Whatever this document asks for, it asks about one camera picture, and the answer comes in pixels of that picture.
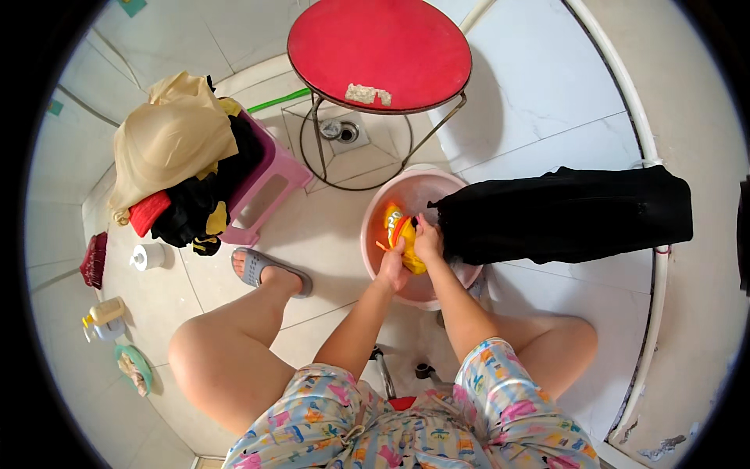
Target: pink plastic basin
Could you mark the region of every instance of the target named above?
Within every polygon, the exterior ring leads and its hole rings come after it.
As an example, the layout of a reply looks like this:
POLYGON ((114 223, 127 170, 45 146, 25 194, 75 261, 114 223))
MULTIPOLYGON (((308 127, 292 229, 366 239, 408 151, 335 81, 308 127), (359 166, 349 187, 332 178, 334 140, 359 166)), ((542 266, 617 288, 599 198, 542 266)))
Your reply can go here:
MULTIPOLYGON (((382 186, 364 213, 359 238, 364 266, 370 277, 375 278, 377 275, 384 255, 375 241, 380 241, 384 246, 388 245, 383 217, 390 202, 398 205, 405 215, 423 212, 427 221, 435 224, 437 209, 428 209, 427 202, 437 202, 465 186, 464 181, 438 169, 407 170, 382 186)), ((451 268, 466 288, 476 280, 482 270, 482 266, 469 266, 464 263, 456 263, 451 265, 451 268)), ((429 273, 413 275, 406 286, 396 293, 395 298, 406 305, 428 311, 440 309, 429 273)))

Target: knee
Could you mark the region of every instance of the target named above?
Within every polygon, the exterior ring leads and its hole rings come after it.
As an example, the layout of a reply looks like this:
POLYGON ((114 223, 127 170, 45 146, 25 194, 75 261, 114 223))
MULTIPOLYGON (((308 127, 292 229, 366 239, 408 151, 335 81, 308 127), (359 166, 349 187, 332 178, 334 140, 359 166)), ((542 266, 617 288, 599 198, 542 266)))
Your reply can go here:
POLYGON ((206 342, 206 331, 200 317, 185 321, 169 340, 169 364, 173 370, 189 369, 189 362, 194 361, 196 353, 206 342))
POLYGON ((596 350, 599 347, 599 337, 596 335, 596 329, 587 320, 576 317, 574 319, 573 337, 581 351, 589 358, 593 359, 596 350))

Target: foot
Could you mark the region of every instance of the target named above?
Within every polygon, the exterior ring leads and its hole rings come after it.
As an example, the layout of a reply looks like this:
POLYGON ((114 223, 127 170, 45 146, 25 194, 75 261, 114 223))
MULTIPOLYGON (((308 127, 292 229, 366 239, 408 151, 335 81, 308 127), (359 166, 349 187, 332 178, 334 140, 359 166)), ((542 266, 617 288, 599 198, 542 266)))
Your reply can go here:
MULTIPOLYGON (((235 274, 242 278, 245 273, 245 257, 247 253, 243 251, 235 251, 232 254, 232 265, 234 266, 235 274)), ((292 274, 286 269, 276 266, 266 266, 260 271, 260 283, 275 283, 279 282, 283 286, 289 288, 292 295, 302 291, 302 279, 297 274, 292 274)))

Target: hand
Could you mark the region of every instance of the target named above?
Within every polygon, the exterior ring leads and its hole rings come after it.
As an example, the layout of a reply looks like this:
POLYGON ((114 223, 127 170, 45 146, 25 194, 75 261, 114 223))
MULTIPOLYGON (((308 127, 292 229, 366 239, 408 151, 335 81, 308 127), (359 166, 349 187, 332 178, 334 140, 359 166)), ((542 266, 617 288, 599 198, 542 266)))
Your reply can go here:
POLYGON ((417 217, 417 237, 414 241, 414 252, 422 262, 429 263, 434 259, 443 258, 443 241, 440 231, 425 220, 425 214, 417 217))
POLYGON ((396 246, 385 253, 380 262, 380 272, 378 272, 376 281, 381 281, 396 293, 404 288, 407 284, 411 272, 401 263, 401 255, 404 253, 404 247, 407 242, 404 238, 399 237, 396 246))

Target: floor drain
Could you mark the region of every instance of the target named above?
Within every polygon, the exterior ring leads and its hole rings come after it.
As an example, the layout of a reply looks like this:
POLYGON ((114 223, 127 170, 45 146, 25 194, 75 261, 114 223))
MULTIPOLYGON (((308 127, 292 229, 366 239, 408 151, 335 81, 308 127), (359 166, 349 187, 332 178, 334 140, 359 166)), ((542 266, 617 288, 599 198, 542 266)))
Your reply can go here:
POLYGON ((352 143, 359 137, 359 126, 351 121, 326 119, 320 123, 320 136, 326 140, 352 143))

